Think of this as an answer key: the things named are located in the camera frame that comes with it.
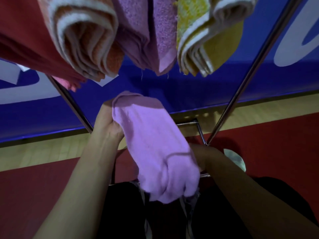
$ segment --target forearm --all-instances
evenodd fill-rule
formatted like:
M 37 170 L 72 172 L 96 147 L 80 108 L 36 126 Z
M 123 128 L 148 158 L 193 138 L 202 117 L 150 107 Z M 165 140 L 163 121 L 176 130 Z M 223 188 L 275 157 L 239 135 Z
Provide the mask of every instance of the forearm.
M 54 208 L 34 238 L 93 238 L 110 182 L 118 142 L 92 134 Z
M 314 238 L 319 229 L 266 191 L 225 156 L 208 159 L 206 170 L 254 238 Z

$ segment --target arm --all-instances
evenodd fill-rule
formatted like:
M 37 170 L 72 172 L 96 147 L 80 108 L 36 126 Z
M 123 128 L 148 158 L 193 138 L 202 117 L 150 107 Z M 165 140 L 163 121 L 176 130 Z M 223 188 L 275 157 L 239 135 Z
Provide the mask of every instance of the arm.
M 122 138 L 121 127 L 112 120 L 111 101 L 105 102 L 69 182 L 34 239 L 95 236 Z
M 216 148 L 191 144 L 253 238 L 319 238 L 319 228 L 269 193 Z

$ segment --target hand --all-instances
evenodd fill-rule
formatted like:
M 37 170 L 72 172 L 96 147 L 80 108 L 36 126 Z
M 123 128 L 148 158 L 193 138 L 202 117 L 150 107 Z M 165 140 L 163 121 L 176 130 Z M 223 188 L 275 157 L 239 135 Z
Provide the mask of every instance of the hand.
M 208 164 L 214 159 L 225 157 L 217 148 L 192 143 L 190 143 L 189 146 L 194 152 L 197 165 L 201 171 L 206 170 Z
M 114 140 L 117 143 L 124 137 L 121 126 L 112 118 L 112 100 L 105 101 L 96 117 L 92 135 Z

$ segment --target metal rod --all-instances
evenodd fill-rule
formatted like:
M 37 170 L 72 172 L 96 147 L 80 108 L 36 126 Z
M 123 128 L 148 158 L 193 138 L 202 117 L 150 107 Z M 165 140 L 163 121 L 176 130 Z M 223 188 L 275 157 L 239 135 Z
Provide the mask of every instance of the metal rod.
M 233 108 L 235 104 L 237 103 L 240 95 L 244 92 L 245 88 L 253 78 L 253 76 L 256 74 L 258 68 L 266 58 L 267 54 L 269 53 L 270 49 L 273 47 L 275 42 L 277 41 L 279 35 L 284 30 L 286 25 L 288 24 L 290 18 L 294 14 L 295 10 L 299 6 L 302 0 L 289 0 L 286 6 L 284 7 L 283 11 L 281 12 L 281 15 L 277 19 L 272 31 L 268 35 L 266 41 L 264 42 L 263 46 L 261 47 L 258 55 L 256 56 L 255 60 L 253 61 L 253 64 L 251 65 L 249 71 L 245 75 L 245 78 L 242 80 L 240 86 L 237 88 L 237 91 L 233 95 L 232 99 L 230 100 L 229 104 L 225 108 L 223 114 L 221 115 L 220 119 L 218 120 L 216 126 L 214 127 L 211 136 L 206 142 L 206 145 L 209 145 L 215 135 L 220 130 L 221 126 L 224 124 L 224 122 L 227 120 L 231 112 L 233 111 Z
M 75 102 L 73 97 L 70 95 L 70 93 L 61 86 L 55 79 L 53 79 L 52 76 L 46 75 L 48 79 L 51 81 L 53 86 L 58 90 L 62 98 L 65 100 L 65 102 L 69 105 L 71 110 L 74 112 L 74 114 L 78 117 L 82 125 L 87 129 L 89 133 L 92 133 L 93 127 L 91 126 L 90 122 L 86 119 L 84 113 L 82 112 L 81 108 L 78 106 L 78 104 Z
M 199 125 L 199 122 L 198 122 L 197 118 L 195 118 L 195 119 L 193 119 L 193 120 L 191 120 L 191 121 L 189 121 L 189 122 L 177 123 L 176 125 L 177 125 L 177 126 L 181 126 L 181 125 L 188 125 L 188 124 L 196 124 L 198 133 L 199 133 L 199 135 L 200 135 L 200 137 L 201 137 L 201 139 L 202 139 L 202 141 L 203 141 L 203 144 L 206 144 L 206 141 L 205 141 L 205 139 L 204 139 L 204 135 L 203 135 L 202 129 L 201 129 L 200 125 Z

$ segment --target lavender towel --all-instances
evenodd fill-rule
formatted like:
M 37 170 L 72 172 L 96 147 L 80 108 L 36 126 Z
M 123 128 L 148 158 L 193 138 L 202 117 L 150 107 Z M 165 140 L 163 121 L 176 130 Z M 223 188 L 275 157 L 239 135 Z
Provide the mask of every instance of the lavender towel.
M 176 61 L 176 0 L 112 0 L 119 27 L 116 41 L 141 69 L 158 76 Z
M 112 104 L 114 121 L 124 131 L 127 148 L 139 168 L 141 188 L 150 200 L 170 203 L 192 196 L 199 169 L 184 136 L 155 98 L 124 91 Z

